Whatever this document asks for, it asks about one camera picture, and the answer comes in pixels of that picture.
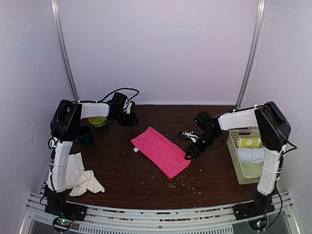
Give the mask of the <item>pink towel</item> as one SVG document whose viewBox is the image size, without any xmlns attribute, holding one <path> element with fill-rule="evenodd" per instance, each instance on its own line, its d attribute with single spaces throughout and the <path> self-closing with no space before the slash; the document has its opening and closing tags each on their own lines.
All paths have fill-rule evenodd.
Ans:
<svg viewBox="0 0 312 234">
<path fill-rule="evenodd" d="M 131 139 L 131 143 L 169 179 L 177 176 L 191 163 L 185 159 L 184 151 L 152 127 Z"/>
</svg>

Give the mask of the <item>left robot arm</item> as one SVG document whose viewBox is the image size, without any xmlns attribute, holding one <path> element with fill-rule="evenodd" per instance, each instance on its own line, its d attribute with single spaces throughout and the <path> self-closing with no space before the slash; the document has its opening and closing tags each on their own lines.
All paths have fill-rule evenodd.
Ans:
<svg viewBox="0 0 312 234">
<path fill-rule="evenodd" d="M 98 100 L 61 100 L 51 120 L 51 138 L 48 141 L 51 149 L 49 158 L 49 176 L 45 188 L 48 205 L 59 216 L 70 212 L 66 202 L 65 173 L 67 161 L 74 140 L 78 137 L 80 121 L 86 118 L 106 117 L 115 120 L 121 126 L 137 126 L 139 121 L 133 112 L 135 102 L 132 97 L 112 92 L 109 101 Z"/>
</svg>

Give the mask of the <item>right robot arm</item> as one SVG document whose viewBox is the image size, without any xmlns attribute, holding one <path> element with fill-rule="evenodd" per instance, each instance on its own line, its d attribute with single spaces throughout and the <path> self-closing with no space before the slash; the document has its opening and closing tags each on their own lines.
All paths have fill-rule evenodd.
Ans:
<svg viewBox="0 0 312 234">
<path fill-rule="evenodd" d="M 197 139 L 187 147 L 184 157 L 186 160 L 200 157 L 221 137 L 223 131 L 252 127 L 259 130 L 264 148 L 264 163 L 250 211 L 254 215 L 262 214 L 272 202 L 291 133 L 291 126 L 276 103 L 269 101 L 214 117 L 204 111 L 197 114 L 195 123 L 203 133 L 197 135 Z"/>
</svg>

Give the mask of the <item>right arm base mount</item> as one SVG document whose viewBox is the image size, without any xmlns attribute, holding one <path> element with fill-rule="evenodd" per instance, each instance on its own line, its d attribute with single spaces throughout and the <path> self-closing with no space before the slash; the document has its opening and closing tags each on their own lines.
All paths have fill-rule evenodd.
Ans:
<svg viewBox="0 0 312 234">
<path fill-rule="evenodd" d="M 236 221 L 246 219 L 251 230 L 256 232 L 265 231 L 269 226 L 268 213 L 275 211 L 272 203 L 262 206 L 255 201 L 237 203 L 233 206 Z"/>
</svg>

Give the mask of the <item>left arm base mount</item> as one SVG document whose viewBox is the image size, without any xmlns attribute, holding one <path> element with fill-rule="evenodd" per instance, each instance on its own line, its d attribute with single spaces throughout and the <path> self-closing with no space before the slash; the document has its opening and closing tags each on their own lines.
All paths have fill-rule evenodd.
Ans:
<svg viewBox="0 0 312 234">
<path fill-rule="evenodd" d="M 48 202 L 44 211 L 55 216 L 52 221 L 53 229 L 58 233 L 64 233 L 71 229 L 75 221 L 84 221 L 87 207 L 68 202 L 56 206 Z"/>
</svg>

